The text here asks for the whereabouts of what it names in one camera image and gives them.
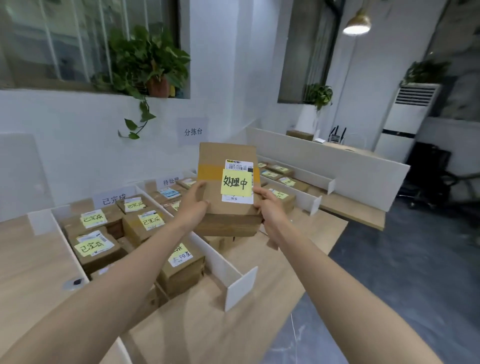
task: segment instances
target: packing tape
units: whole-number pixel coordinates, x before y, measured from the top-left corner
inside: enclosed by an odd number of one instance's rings
[[[213,164],[199,164],[198,177],[202,180],[217,180],[221,181],[223,176],[223,166],[216,166]],[[258,167],[253,167],[253,183],[260,183],[260,170]]]

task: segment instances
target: ceiling light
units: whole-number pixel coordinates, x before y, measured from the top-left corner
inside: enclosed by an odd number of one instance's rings
[[[347,36],[360,36],[368,33],[371,27],[372,22],[370,18],[365,13],[365,10],[360,8],[360,10],[357,11],[357,15],[348,21],[347,26],[343,30],[343,34]]]

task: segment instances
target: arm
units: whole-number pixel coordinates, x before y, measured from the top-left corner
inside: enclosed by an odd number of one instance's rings
[[[257,206],[264,226],[291,264],[349,363],[437,364],[440,359],[389,306],[300,233],[269,190]]]
[[[98,280],[70,296],[0,359],[1,364],[99,363],[124,331],[181,238],[205,215],[198,182],[182,198],[177,216],[119,260]]]

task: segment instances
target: potted plant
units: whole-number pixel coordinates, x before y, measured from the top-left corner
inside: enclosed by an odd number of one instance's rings
[[[441,84],[449,66],[450,62],[435,63],[432,60],[413,62],[402,84]]]
[[[305,88],[305,103],[315,105],[317,111],[331,103],[333,90],[330,86],[322,86],[319,83],[307,85]]]
[[[137,125],[125,119],[131,131],[128,136],[120,137],[139,139],[138,133],[147,122],[156,116],[150,113],[146,95],[168,97],[170,85],[182,88],[188,78],[186,65],[190,55],[174,46],[170,32],[162,28],[160,34],[151,35],[145,27],[137,25],[126,39],[119,29],[113,29],[108,39],[110,50],[113,89],[140,100],[142,118]],[[94,75],[92,82],[105,89],[104,73]]]

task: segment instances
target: forearm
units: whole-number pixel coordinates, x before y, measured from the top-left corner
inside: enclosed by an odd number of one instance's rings
[[[278,245],[350,363],[441,363],[390,307],[318,249],[293,225]]]
[[[1,363],[98,363],[126,328],[185,229],[175,220],[38,322]]]

